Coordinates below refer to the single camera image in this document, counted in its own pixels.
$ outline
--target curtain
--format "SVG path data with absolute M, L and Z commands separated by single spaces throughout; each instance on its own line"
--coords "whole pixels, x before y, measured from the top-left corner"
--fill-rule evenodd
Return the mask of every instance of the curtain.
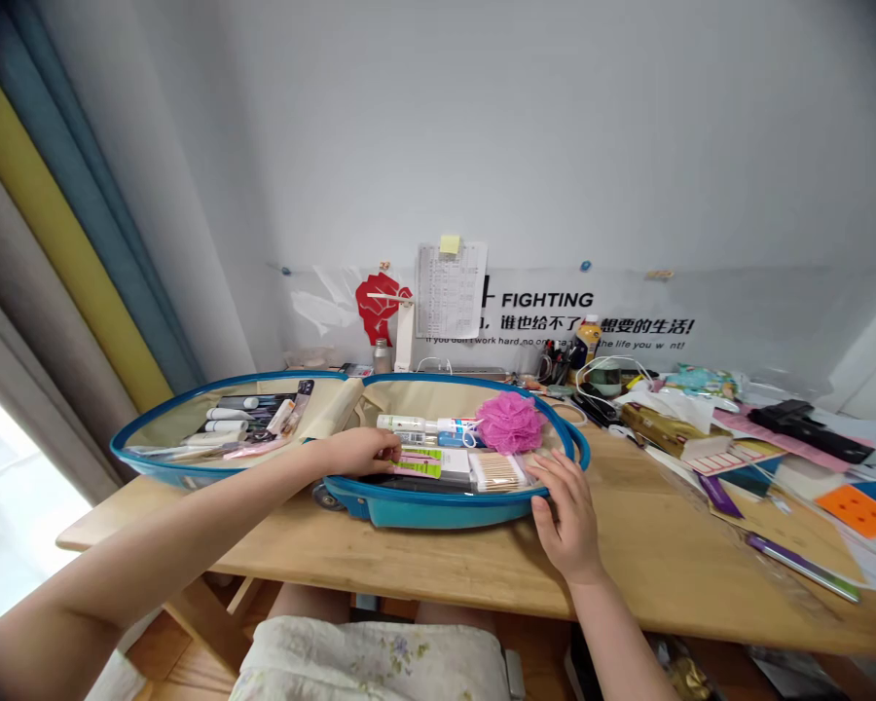
M 0 404 L 90 503 L 122 480 L 0 310 Z
M 147 411 L 169 399 L 159 365 L 1 90 L 0 181 L 136 408 Z
M 162 282 L 28 0 L 0 0 L 0 88 L 171 390 L 201 385 L 201 369 Z
M 106 451 L 136 409 L 1 182 L 0 309 Z

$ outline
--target floral skirt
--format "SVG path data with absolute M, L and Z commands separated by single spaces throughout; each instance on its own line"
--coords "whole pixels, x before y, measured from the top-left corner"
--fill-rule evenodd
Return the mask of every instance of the floral skirt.
M 231 695 L 255 699 L 505 701 L 509 690 L 487 631 L 279 616 L 257 627 Z

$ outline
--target pink bath pouf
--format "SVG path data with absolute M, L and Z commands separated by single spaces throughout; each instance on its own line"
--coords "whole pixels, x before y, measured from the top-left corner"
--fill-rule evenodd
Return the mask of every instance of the pink bath pouf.
M 548 421 L 535 410 L 535 400 L 518 392 L 503 391 L 477 410 L 477 432 L 488 447 L 502 455 L 540 448 L 542 427 Z

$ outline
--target white wall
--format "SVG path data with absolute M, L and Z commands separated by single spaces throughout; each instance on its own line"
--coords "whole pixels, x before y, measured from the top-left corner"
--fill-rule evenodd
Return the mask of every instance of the white wall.
M 725 279 L 705 362 L 824 376 L 876 312 L 876 1 L 40 5 L 212 375 L 331 340 L 267 263 L 407 269 L 446 230 L 492 274 Z

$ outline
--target blue curtain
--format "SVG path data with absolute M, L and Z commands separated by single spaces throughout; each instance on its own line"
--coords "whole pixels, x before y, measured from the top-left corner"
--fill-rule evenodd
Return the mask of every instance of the blue curtain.
M 201 369 L 123 196 L 28 0 L 0 0 L 0 87 L 85 230 L 172 391 Z

